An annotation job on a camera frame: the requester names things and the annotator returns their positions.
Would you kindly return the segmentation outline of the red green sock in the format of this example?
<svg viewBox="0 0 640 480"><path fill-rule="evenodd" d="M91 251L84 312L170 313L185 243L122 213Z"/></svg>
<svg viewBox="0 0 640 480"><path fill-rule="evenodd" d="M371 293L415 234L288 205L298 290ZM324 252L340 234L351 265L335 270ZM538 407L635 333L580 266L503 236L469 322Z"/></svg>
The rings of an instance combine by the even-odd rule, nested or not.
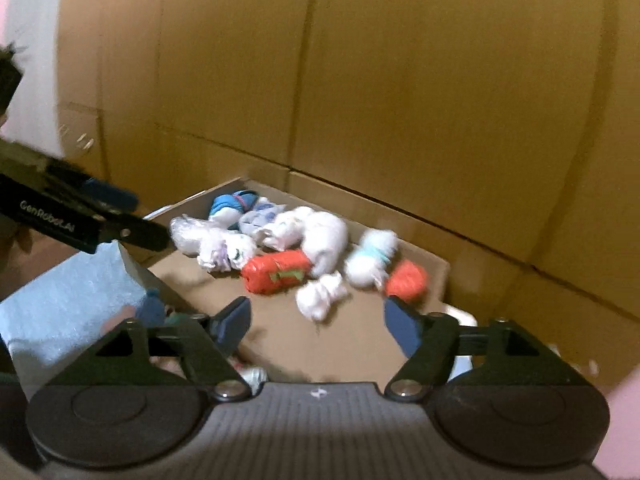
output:
<svg viewBox="0 0 640 480"><path fill-rule="evenodd" d="M306 280L312 263L300 249L255 256L243 266L241 276L248 292L272 295Z"/></svg>

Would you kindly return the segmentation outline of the white knitted sock pink band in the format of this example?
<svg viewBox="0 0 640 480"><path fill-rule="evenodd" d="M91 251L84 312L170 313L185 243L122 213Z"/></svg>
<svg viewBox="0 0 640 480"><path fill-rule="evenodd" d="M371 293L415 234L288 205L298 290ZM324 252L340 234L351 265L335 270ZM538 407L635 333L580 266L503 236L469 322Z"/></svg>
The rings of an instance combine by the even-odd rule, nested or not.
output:
<svg viewBox="0 0 640 480"><path fill-rule="evenodd" d="M295 301L299 313L306 320L323 323L332 306L347 296L348 289L344 278L340 272L335 271L306 283L295 293Z"/></svg>

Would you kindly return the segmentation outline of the blue sock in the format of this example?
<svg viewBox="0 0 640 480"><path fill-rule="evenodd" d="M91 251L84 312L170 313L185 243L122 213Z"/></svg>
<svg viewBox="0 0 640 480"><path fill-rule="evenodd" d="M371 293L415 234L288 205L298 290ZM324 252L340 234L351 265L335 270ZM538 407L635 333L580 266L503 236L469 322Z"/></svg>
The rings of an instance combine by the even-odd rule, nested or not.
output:
<svg viewBox="0 0 640 480"><path fill-rule="evenodd" d="M221 229L236 229L242 215L254 208L258 198L250 190L218 195L209 208L208 220Z"/></svg>

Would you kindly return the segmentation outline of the pink fluffy toy blue hat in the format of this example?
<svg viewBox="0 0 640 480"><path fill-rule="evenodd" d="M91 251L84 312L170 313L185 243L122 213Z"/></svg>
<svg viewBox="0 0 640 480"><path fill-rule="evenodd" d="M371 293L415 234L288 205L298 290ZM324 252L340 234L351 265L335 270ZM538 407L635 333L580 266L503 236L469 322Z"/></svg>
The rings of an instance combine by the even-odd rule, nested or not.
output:
<svg viewBox="0 0 640 480"><path fill-rule="evenodd" d="M171 312L172 309L166 307L160 299L160 292L157 289L148 289L135 306L125 304L115 315L108 318L102 324L100 334L106 335L127 318L135 318L146 328L162 326ZM161 370L186 378L176 356L150 356L149 361Z"/></svg>

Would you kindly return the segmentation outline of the orange rolled sock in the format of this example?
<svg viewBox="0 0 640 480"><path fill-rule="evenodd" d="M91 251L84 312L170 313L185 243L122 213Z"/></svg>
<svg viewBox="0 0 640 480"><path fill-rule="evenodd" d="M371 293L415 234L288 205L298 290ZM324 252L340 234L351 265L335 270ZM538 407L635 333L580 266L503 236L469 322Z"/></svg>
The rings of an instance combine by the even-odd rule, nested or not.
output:
<svg viewBox="0 0 640 480"><path fill-rule="evenodd" d="M404 259L394 267L384 292L387 297L397 297L406 304L417 304L426 295L429 282L423 266Z"/></svg>

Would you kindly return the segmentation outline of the white lavender rolled sock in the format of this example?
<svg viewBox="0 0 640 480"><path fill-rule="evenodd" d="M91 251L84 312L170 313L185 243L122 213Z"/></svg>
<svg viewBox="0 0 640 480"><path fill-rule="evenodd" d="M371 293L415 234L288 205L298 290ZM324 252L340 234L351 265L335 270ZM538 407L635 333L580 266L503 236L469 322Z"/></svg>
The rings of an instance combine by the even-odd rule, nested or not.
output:
<svg viewBox="0 0 640 480"><path fill-rule="evenodd" d="M242 270L256 254L257 245L250 236L218 230L201 240L196 261L209 273L227 273Z"/></svg>

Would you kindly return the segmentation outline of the white sock teal band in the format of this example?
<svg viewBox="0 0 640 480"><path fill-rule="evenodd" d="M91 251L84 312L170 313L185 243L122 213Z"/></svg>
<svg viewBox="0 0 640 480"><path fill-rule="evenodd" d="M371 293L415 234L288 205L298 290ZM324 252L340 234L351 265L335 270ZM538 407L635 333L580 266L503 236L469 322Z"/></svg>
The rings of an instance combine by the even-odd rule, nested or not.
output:
<svg viewBox="0 0 640 480"><path fill-rule="evenodd" d="M382 290L397 248L398 236L394 231L366 229L357 247L345 259L346 281L355 288Z"/></svg>

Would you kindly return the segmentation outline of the translucent white rolled sock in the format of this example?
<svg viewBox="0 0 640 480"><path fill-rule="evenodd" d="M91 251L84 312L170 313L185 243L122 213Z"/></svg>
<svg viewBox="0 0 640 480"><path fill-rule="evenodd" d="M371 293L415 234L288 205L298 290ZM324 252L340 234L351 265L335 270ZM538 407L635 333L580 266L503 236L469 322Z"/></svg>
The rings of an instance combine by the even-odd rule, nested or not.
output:
<svg viewBox="0 0 640 480"><path fill-rule="evenodd" d="M202 240L209 233L216 232L218 226L214 222L182 214L170 220L168 229L171 240L179 252L188 256L197 256L200 253Z"/></svg>

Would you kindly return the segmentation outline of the light blue towel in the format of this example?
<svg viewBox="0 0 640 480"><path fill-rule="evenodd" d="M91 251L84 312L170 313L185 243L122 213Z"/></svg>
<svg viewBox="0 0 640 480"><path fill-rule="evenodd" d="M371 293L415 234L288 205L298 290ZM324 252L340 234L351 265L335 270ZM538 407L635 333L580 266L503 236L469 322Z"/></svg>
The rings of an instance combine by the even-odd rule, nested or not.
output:
<svg viewBox="0 0 640 480"><path fill-rule="evenodd" d="M1 339L31 398L101 337L101 327L145 288L126 270L117 243L71 256L1 303Z"/></svg>

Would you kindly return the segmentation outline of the white floral rolled sock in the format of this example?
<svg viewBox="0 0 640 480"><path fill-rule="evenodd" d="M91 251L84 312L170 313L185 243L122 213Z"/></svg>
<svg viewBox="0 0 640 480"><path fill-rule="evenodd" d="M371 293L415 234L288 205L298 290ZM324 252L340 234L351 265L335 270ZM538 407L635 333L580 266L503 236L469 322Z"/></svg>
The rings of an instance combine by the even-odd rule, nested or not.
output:
<svg viewBox="0 0 640 480"><path fill-rule="evenodd" d="M267 197L259 197L254 207L242 214L238 220L241 234L254 237L264 226L273 222L286 206L270 202Z"/></svg>

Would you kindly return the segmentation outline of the white grey rolled sock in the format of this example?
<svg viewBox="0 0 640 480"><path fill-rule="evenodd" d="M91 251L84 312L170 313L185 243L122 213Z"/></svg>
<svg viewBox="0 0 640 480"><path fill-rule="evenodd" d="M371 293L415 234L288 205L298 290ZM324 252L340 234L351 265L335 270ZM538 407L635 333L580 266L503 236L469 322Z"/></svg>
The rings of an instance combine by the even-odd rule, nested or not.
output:
<svg viewBox="0 0 640 480"><path fill-rule="evenodd" d="M335 214L308 206L281 212L266 230L264 243L270 248L283 252L299 246L311 262L312 278L333 273L348 246L346 222Z"/></svg>

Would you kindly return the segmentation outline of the wooden wardrobe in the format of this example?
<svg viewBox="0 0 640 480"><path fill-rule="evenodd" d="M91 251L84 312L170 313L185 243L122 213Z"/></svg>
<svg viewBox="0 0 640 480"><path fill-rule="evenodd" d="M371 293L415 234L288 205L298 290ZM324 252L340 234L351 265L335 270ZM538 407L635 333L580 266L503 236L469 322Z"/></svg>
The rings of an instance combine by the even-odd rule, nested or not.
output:
<svg viewBox="0 0 640 480"><path fill-rule="evenodd" d="M58 102L143 211L250 177L638 372L639 0L62 0Z"/></svg>

